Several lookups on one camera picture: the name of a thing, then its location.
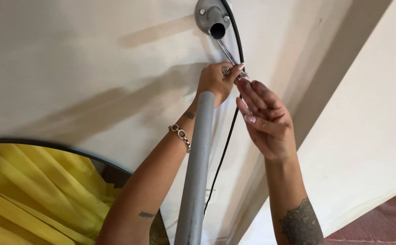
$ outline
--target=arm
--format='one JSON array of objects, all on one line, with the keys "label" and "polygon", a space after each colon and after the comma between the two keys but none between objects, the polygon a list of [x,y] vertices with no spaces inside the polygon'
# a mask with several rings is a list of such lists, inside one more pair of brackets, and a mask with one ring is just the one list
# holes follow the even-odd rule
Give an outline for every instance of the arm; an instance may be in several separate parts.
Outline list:
[{"label": "arm", "polygon": [[[211,64],[201,72],[197,97],[176,122],[187,133],[189,142],[195,124],[198,96],[215,94],[215,107],[224,102],[243,64],[224,77],[222,70],[230,63]],[[123,187],[104,220],[98,245],[144,245],[149,243],[151,223],[174,181],[186,155],[186,144],[176,132],[169,131],[137,168]]]},{"label": "arm", "polygon": [[259,81],[236,83],[237,98],[254,144],[265,156],[269,198],[278,245],[319,245],[324,235],[308,199],[299,167],[290,114]]}]

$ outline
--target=woman's left hand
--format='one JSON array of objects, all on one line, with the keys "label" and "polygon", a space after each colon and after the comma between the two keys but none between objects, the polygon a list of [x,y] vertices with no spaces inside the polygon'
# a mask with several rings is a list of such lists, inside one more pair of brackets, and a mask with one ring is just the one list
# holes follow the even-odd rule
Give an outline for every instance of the woman's left hand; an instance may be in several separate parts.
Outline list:
[{"label": "woman's left hand", "polygon": [[[223,70],[229,66],[230,72],[227,75],[223,74]],[[233,65],[229,62],[222,62],[217,64],[210,64],[204,68],[201,72],[199,79],[197,95],[194,103],[198,103],[198,97],[201,92],[209,91],[215,95],[215,108],[222,104],[231,92],[233,83],[238,80],[240,72],[243,70],[245,65],[239,64],[233,68]]]}]

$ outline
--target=round mirror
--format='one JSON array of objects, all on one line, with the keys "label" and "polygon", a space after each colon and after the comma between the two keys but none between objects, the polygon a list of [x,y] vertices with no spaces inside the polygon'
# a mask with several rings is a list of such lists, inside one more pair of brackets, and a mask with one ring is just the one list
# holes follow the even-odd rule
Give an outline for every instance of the round mirror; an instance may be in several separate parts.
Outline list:
[{"label": "round mirror", "polygon": [[[129,177],[66,146],[0,139],[0,245],[94,245]],[[160,212],[150,244],[169,244]]]}]

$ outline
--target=hand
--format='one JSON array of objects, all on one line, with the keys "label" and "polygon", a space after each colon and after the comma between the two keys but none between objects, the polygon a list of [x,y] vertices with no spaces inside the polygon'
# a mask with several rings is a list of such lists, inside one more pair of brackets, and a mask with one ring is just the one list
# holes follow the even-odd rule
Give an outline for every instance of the hand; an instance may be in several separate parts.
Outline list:
[{"label": "hand", "polygon": [[241,98],[236,104],[260,152],[271,162],[297,160],[292,118],[281,100],[259,81],[243,78],[236,85],[246,105]]},{"label": "hand", "polygon": [[[230,72],[224,76],[223,70],[229,66],[232,68]],[[210,64],[201,72],[199,79],[197,95],[194,103],[198,103],[199,94],[201,92],[209,91],[215,95],[215,108],[222,104],[231,92],[233,83],[238,80],[240,72],[243,70],[244,64],[239,64],[233,68],[229,62],[222,62],[218,64]]]}]

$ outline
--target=open-end wrench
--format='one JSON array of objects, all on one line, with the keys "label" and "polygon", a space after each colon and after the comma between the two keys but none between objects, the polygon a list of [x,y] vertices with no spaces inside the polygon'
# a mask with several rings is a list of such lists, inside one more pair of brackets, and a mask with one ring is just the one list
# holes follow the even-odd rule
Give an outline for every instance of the open-end wrench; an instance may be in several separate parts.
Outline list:
[{"label": "open-end wrench", "polygon": [[[223,52],[225,53],[225,55],[227,55],[227,58],[230,60],[231,64],[233,64],[233,66],[237,66],[238,63],[236,62],[233,55],[228,50],[227,46],[225,46],[224,42],[221,39],[218,39],[216,41],[218,42],[219,46],[223,49]],[[226,74],[228,74],[230,72],[230,68],[227,67],[225,72],[226,72]],[[248,77],[248,74],[246,74],[244,71],[241,71],[240,75],[238,76],[239,79],[247,78],[247,77]]]}]

